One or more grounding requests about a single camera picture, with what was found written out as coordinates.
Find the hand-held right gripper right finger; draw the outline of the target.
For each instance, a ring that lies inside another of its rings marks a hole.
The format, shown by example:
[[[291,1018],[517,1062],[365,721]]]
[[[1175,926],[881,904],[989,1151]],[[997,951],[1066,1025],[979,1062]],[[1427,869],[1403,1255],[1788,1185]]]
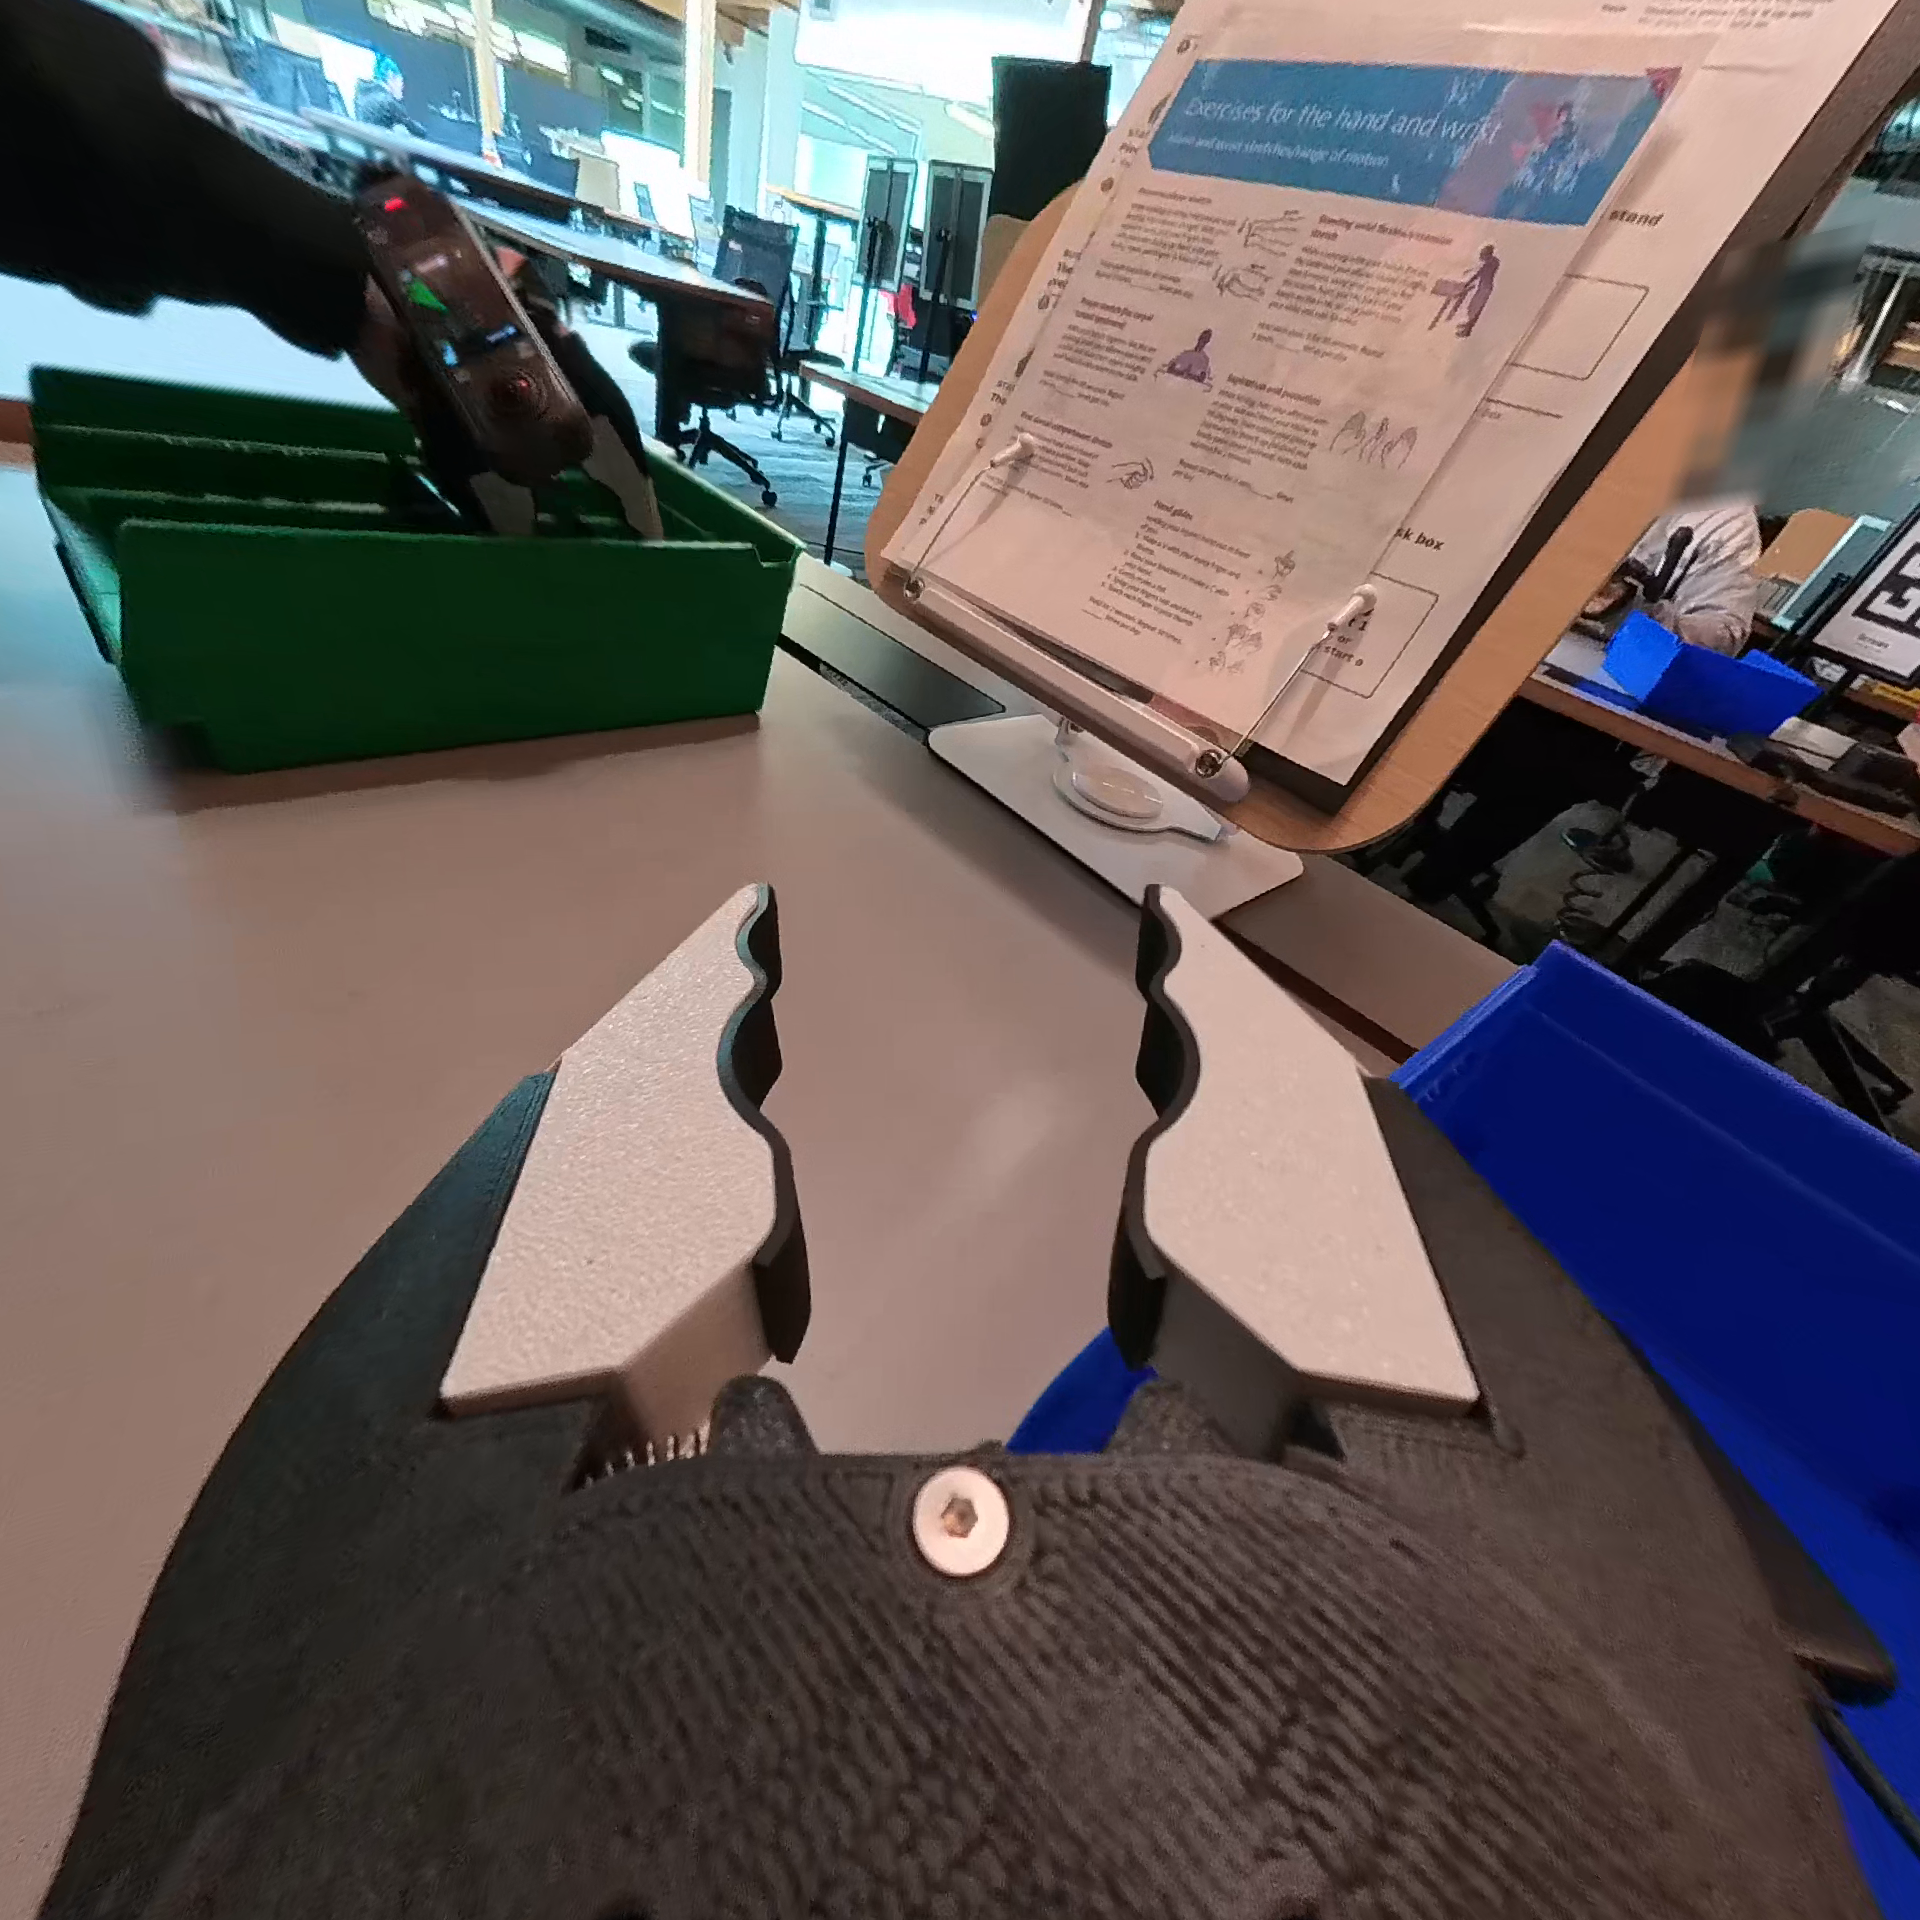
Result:
[[[1143,890],[1137,1080],[1108,1279],[1120,1354],[1236,1450],[1307,1411],[1466,1419],[1481,1382],[1372,1075],[1185,893]]]

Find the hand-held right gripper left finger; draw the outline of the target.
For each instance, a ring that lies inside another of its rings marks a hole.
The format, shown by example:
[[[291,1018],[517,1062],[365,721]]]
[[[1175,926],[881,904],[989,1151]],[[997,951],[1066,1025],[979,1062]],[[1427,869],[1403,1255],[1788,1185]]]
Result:
[[[440,1387],[451,1416],[563,1403],[621,1449],[705,1449],[722,1389],[799,1354],[810,1249],[781,1066],[777,893],[722,901],[544,1094]]]

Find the green plastic bin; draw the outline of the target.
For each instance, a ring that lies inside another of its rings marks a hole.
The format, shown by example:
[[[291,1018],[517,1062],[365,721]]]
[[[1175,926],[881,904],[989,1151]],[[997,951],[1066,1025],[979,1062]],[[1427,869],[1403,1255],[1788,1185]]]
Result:
[[[802,544],[675,461],[465,527],[386,407],[36,366],[56,553],[135,718],[251,774],[760,710]]]

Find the person's left forearm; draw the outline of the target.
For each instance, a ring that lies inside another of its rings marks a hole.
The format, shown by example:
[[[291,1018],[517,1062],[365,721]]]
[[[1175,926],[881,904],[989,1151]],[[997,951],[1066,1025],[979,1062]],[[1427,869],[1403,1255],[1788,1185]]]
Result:
[[[239,309],[317,357],[368,330],[351,203],[184,104],[93,3],[3,3],[3,271],[133,317]]]

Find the black office chair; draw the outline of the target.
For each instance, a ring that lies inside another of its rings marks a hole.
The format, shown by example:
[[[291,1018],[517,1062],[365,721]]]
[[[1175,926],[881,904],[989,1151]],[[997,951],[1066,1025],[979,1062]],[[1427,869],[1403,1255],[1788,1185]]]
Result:
[[[714,424],[738,408],[772,410],[785,395],[786,320],[801,231],[760,213],[728,205],[716,232],[709,279],[719,295],[661,295],[656,334],[636,341],[629,358],[653,379],[653,437],[684,465],[712,459],[735,465],[772,510],[777,489],[755,456]]]

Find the long dark office desk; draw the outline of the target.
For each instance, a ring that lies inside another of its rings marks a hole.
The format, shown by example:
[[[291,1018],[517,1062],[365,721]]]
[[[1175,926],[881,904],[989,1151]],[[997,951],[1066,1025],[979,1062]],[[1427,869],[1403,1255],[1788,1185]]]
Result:
[[[525,216],[484,201],[458,201],[456,208],[489,239],[519,254],[546,256],[568,267],[596,271],[651,298],[722,305],[756,321],[776,321],[776,309],[765,295],[720,280],[675,257],[649,254],[636,242]]]

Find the large blue plastic bin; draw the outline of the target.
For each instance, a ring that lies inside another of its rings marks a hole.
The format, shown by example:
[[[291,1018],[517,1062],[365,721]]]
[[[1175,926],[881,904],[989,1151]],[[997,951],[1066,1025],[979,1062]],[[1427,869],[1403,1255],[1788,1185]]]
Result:
[[[1562,951],[1368,1094],[1481,1403],[1296,1410],[1036,1907],[1916,1914],[1916,1153]]]

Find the black cabinet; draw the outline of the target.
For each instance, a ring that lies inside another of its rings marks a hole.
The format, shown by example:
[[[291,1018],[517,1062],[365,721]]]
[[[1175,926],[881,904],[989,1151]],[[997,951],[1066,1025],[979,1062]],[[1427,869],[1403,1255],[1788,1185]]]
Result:
[[[1112,83],[1105,64],[993,59],[993,218],[1032,222],[1085,175],[1108,133]]]

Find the wooden work desk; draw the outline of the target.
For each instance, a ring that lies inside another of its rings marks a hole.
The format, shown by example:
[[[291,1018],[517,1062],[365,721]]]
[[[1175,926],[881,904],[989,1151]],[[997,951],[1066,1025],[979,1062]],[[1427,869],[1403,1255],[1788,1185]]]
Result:
[[[1716,737],[1691,736],[1595,696],[1587,680],[1533,671],[1522,680],[1515,699],[1621,741],[1636,754],[1661,759],[1732,793],[1763,800],[1800,822],[1834,832],[1861,847],[1887,856],[1906,856],[1917,849],[1916,822],[1817,793],[1795,777],[1770,774],[1743,761]]]

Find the white cardboard box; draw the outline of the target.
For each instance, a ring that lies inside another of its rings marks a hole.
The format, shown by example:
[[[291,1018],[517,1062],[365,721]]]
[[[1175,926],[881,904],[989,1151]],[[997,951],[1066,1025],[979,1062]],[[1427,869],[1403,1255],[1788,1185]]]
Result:
[[[945,747],[948,762],[1085,864],[1098,862],[1093,847],[1099,843],[1140,846],[1140,853],[1119,853],[1107,869],[1122,890],[1138,896],[1153,882],[1175,885],[1213,914],[1249,901],[1258,885],[1288,882],[1300,865],[1298,853],[1357,849],[1403,826],[1548,658],[1612,563],[1666,502],[1687,491],[1695,432],[1713,413],[1729,413],[1753,377],[1752,346],[1727,345],[1719,368],[1698,354],[1701,337],[1715,328],[1713,309],[1743,296],[1765,254],[1817,215],[1914,77],[1916,3],[1892,3],[1828,104],[1562,471],[1395,728],[1344,786],[1265,750],[1263,734],[1312,661],[1357,635],[1377,605],[1377,574],[1255,721],[1234,731],[1147,696],[1105,667],[908,578],[888,559],[948,448],[965,426],[980,424],[985,377],[1009,327],[1020,321],[1025,296],[1060,251],[1057,232],[1082,181],[1016,246],[972,341],[888,485],[871,531],[873,584],[901,613],[1020,685],[1051,721],[1034,747],[1016,747],[1005,723],[988,723],[983,747]]]

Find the printed exercise sheet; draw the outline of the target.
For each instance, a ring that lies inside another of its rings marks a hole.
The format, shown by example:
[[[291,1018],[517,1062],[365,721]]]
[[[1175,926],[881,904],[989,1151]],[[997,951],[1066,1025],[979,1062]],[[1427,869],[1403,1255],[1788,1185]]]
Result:
[[[1713,47],[1595,15],[1186,3],[889,563],[1249,728]]]

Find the small blue plastic bin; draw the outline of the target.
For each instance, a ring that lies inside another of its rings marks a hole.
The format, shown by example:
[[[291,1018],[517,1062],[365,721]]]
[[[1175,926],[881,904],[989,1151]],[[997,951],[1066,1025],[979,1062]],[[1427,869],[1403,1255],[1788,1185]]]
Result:
[[[1773,656],[1716,654],[1645,613],[1626,617],[1604,645],[1600,670],[1633,710],[1696,736],[1771,736],[1819,693]]]

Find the black and white tag sign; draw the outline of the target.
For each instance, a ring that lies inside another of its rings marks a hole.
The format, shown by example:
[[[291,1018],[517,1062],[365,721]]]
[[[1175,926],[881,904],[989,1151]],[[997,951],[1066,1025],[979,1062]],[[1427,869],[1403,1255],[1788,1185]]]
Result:
[[[1917,510],[1813,622],[1807,647],[1874,680],[1917,687]]]

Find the white instruction sheet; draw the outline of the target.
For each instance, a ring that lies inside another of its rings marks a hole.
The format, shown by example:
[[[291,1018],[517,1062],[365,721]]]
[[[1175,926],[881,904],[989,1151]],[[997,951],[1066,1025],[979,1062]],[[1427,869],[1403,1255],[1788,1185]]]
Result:
[[[1477,3],[1477,22],[1713,35],[1643,154],[1377,563],[1377,605],[1263,745],[1352,784],[1763,186],[1892,10],[1881,1]]]

